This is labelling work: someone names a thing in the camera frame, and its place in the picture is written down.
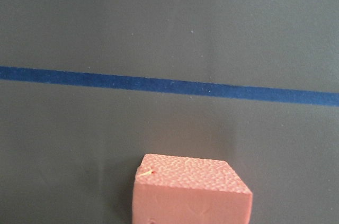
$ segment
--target block's front face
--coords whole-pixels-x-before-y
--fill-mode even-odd
[[[164,181],[166,176],[162,176],[160,172],[171,168],[168,160],[172,156],[166,156],[169,158],[164,158],[166,161],[163,165],[157,163],[156,159],[159,160],[157,157],[159,155],[146,155],[137,171],[133,192],[133,224],[247,224],[249,222],[252,193],[246,185],[240,183],[241,187],[231,186],[227,191],[215,182],[212,187],[201,181],[189,181],[191,184],[186,185],[176,183],[182,181],[185,175],[189,175],[187,172],[196,175],[197,171],[195,159],[182,157],[173,157],[173,163],[176,167],[183,165],[185,173],[180,174],[176,181]],[[189,171],[184,165],[190,165],[191,170]],[[228,170],[227,163],[225,168],[227,172],[231,172]]]

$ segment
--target block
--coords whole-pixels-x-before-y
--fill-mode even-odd
[[[222,160],[146,154],[133,188],[133,224],[248,224],[252,192]]]

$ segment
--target gray floor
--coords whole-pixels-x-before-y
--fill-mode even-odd
[[[1,66],[339,92],[339,0],[0,1]],[[130,223],[145,153],[228,161],[251,224],[339,219],[337,107],[0,89],[1,223]]]

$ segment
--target blue tape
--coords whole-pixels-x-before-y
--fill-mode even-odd
[[[0,66],[0,79],[245,100],[339,106],[339,93]]]

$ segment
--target block's top face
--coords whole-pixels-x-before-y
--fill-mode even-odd
[[[249,188],[223,160],[146,154],[136,183],[251,194]]]

